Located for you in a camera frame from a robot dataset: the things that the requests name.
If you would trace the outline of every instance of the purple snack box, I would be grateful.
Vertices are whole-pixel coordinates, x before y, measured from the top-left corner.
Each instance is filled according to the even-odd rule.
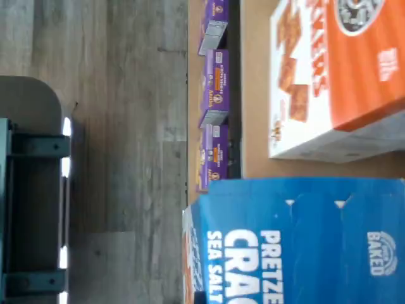
[[[211,181],[227,178],[228,126],[207,125],[201,131],[197,192],[205,193]]]
[[[228,51],[207,51],[205,67],[201,81],[200,128],[210,125],[221,125],[229,111],[229,59]]]
[[[208,49],[216,49],[228,25],[228,0],[203,0],[204,16],[201,20],[201,41],[198,55],[205,56]]]

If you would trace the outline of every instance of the gray floor plank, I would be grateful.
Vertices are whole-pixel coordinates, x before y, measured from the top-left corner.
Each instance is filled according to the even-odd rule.
[[[0,0],[0,74],[49,84],[83,131],[72,303],[181,302],[186,73],[187,0]]]

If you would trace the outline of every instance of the pretzel crackers box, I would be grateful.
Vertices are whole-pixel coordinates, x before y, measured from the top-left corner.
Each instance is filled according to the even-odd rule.
[[[184,303],[405,303],[404,193],[388,179],[214,181],[183,213]]]

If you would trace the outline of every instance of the cracker image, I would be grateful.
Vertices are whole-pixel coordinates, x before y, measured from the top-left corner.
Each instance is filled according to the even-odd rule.
[[[299,10],[287,23],[287,33],[285,38],[285,54],[290,56],[301,38],[301,16]]]
[[[297,60],[287,56],[283,57],[281,64],[280,78],[278,86],[284,92],[290,92],[290,86],[294,83],[294,75],[296,74]]]
[[[280,47],[281,42],[287,37],[287,26],[291,19],[291,4],[288,3],[282,16],[277,23],[277,47]]]
[[[185,297],[184,303],[185,304],[193,304],[194,302],[194,292],[192,288],[192,274],[191,268],[189,267],[188,261],[188,248],[189,246],[189,237],[188,235],[183,235],[183,276],[184,276],[184,283],[185,283]]]
[[[299,122],[306,122],[308,119],[308,90],[306,84],[293,84],[290,87],[291,103],[290,118]]]

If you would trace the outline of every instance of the cracker box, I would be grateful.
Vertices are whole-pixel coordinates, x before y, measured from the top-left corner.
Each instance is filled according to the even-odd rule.
[[[216,49],[228,26],[228,0],[203,0],[201,41],[198,55],[205,56],[208,49]]]
[[[405,303],[403,180],[219,180],[183,213],[185,303]]]
[[[269,156],[344,163],[405,148],[403,0],[281,0]]]
[[[200,86],[199,126],[220,125],[229,111],[229,58],[227,50],[207,51]]]
[[[211,181],[227,178],[228,127],[205,126],[197,151],[197,191],[203,193],[208,190]]]

